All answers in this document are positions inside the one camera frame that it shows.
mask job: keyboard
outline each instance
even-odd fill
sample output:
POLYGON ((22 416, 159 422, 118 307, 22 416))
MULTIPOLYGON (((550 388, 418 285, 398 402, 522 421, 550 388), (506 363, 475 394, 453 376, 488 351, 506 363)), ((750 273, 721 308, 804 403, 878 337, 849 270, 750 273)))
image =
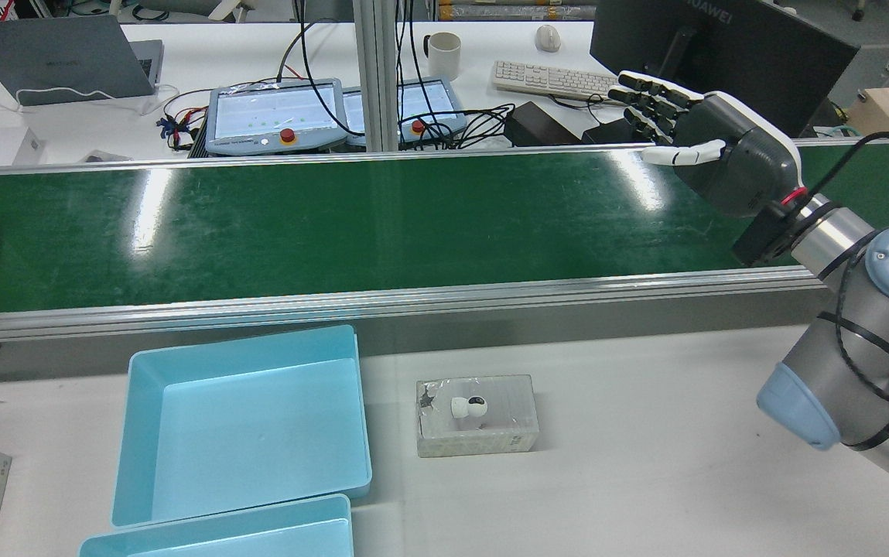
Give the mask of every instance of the keyboard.
POLYGON ((615 84, 617 77, 611 73, 564 70, 504 60, 496 60, 493 66, 493 85, 504 91, 603 101, 608 99, 607 92, 615 84))

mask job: gray laptop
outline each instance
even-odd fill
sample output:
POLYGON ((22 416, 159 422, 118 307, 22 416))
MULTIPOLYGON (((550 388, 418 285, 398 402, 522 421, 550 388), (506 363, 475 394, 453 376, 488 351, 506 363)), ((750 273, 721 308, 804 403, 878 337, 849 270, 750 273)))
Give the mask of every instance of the gray laptop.
POLYGON ((1 85, 22 105, 151 95, 162 67, 162 41, 129 43, 113 15, 0 22, 1 85))

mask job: huawei logo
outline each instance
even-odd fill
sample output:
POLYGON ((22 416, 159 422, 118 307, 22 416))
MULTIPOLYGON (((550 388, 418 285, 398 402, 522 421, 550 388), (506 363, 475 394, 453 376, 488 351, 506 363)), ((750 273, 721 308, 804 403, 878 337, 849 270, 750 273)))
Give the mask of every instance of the huawei logo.
POLYGON ((689 6, 692 6, 696 10, 706 12, 706 14, 709 14, 709 17, 716 18, 720 22, 724 22, 724 24, 729 25, 730 21, 733 19, 733 15, 730 14, 730 12, 723 10, 723 8, 713 6, 713 4, 706 2, 706 0, 685 1, 689 3, 689 6))

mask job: wooden block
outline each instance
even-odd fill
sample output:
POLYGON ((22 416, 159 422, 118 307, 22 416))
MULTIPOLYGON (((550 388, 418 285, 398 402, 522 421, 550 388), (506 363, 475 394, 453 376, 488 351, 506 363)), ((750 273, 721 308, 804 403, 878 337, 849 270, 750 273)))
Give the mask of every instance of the wooden block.
POLYGON ((863 100, 858 98, 847 110, 847 124, 861 134, 889 132, 889 87, 865 89, 863 100))

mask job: white mouse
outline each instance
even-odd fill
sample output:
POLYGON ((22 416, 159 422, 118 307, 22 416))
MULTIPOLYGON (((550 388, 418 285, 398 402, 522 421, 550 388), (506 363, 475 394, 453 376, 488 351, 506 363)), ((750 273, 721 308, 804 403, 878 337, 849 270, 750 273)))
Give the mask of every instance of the white mouse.
POLYGON ((556 53, 561 47, 561 36, 554 25, 542 25, 537 28, 537 36, 534 36, 533 42, 544 52, 556 53))

